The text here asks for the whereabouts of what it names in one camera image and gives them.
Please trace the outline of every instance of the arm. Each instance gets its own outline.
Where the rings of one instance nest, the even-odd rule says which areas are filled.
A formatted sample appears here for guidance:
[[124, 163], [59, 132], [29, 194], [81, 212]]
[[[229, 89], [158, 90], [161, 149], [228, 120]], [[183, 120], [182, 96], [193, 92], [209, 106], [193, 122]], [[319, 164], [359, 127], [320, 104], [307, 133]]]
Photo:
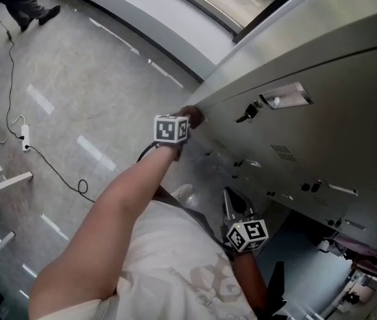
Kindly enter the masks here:
[[176, 154], [172, 147], [160, 147], [104, 190], [63, 254], [36, 279], [30, 296], [30, 319], [106, 299], [115, 292], [135, 221]]
[[240, 253], [234, 257], [233, 271], [250, 307], [264, 311], [267, 287], [252, 251]]

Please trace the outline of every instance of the metal cabinet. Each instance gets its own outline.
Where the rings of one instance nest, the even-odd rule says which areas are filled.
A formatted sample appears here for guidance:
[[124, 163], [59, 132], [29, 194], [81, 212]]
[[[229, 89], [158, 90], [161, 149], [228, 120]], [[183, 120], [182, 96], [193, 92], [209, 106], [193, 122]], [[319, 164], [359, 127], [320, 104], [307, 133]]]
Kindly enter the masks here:
[[[301, 91], [305, 101], [283, 99]], [[235, 123], [253, 101], [262, 107], [252, 123]], [[343, 222], [340, 230], [377, 247], [377, 48], [283, 77], [205, 114], [222, 146], [262, 165], [258, 183], [275, 199], [321, 223], [365, 226]], [[317, 181], [317, 192], [301, 191]]]

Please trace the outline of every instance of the white extension socket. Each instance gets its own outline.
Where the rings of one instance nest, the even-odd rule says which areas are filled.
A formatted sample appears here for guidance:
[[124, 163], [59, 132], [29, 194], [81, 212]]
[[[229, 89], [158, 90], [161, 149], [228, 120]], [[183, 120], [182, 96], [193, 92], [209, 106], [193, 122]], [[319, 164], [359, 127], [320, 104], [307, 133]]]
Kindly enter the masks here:
[[27, 146], [30, 146], [30, 133], [29, 133], [29, 125], [22, 125], [21, 126], [21, 136], [24, 136], [24, 140], [22, 140], [21, 144], [23, 146], [23, 151], [29, 151], [30, 148], [26, 148]]

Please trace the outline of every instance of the gray pants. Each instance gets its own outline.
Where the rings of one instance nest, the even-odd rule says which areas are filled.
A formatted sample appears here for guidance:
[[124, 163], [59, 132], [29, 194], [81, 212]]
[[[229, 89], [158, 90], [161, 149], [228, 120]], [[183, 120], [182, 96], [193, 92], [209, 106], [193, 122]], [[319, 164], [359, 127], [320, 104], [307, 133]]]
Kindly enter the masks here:
[[21, 27], [27, 26], [30, 19], [40, 19], [48, 13], [48, 9], [40, 6], [37, 0], [0, 0]]

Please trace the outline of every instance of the black cable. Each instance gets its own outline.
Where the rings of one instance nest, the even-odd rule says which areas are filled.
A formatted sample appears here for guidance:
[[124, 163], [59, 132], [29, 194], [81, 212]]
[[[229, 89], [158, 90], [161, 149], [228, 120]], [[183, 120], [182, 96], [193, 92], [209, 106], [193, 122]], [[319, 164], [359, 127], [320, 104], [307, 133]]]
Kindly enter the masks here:
[[9, 124], [8, 124], [8, 115], [9, 115], [9, 111], [11, 110], [11, 92], [13, 90], [13, 84], [14, 84], [14, 66], [15, 66], [13, 56], [11, 55], [11, 50], [14, 48], [15, 43], [13, 42], [13, 38], [11, 36], [11, 33], [6, 28], [6, 26], [2, 23], [1, 20], [0, 20], [0, 23], [1, 23], [2, 27], [7, 30], [7, 36], [9, 38], [10, 42], [12, 42], [12, 46], [9, 48], [9, 52], [8, 52], [9, 58], [11, 59], [13, 66], [12, 66], [12, 69], [11, 69], [11, 86], [9, 88], [9, 104], [8, 104], [8, 111], [7, 111], [7, 128], [9, 130], [9, 132], [11, 134], [13, 134], [17, 139], [24, 140], [24, 136], [18, 136], [16, 133], [14, 133], [11, 130], [11, 128], [9, 128]]
[[157, 145], [158, 142], [157, 141], [153, 141], [150, 145], [147, 146], [147, 148], [140, 154], [137, 162], [139, 162], [145, 155], [148, 151], [150, 151], [150, 149], [152, 149], [155, 145]]
[[[42, 157], [42, 159], [48, 164], [48, 166], [50, 166], [50, 168], [52, 168], [53, 169], [53, 171], [54, 172], [56, 172], [56, 174], [60, 177], [60, 179], [63, 181], [63, 183], [64, 184], [66, 184], [66, 186], [69, 188], [69, 189], [71, 189], [71, 190], [73, 190], [74, 192], [77, 192], [77, 193], [79, 193], [82, 197], [84, 197], [86, 200], [89, 200], [89, 201], [92, 201], [93, 203], [95, 203], [92, 199], [89, 199], [86, 195], [85, 195], [85, 193], [86, 192], [88, 192], [88, 182], [85, 180], [85, 179], [81, 179], [81, 180], [79, 180], [79, 182], [77, 183], [77, 189], [76, 188], [74, 188], [74, 187], [71, 187], [64, 179], [63, 179], [63, 177], [61, 176], [61, 174], [60, 173], [58, 173], [57, 172], [57, 170], [52, 166], [52, 164], [50, 164], [49, 162], [48, 162], [48, 160], [46, 160], [46, 158], [43, 156], [43, 154], [40, 152], [40, 151], [38, 151], [36, 148], [34, 148], [33, 146], [29, 146], [29, 145], [26, 145], [25, 146], [26, 147], [26, 149], [28, 149], [28, 148], [33, 148], [41, 157]], [[82, 182], [84, 182], [86, 185], [87, 185], [87, 188], [84, 190], [84, 191], [81, 191], [81, 183]]]

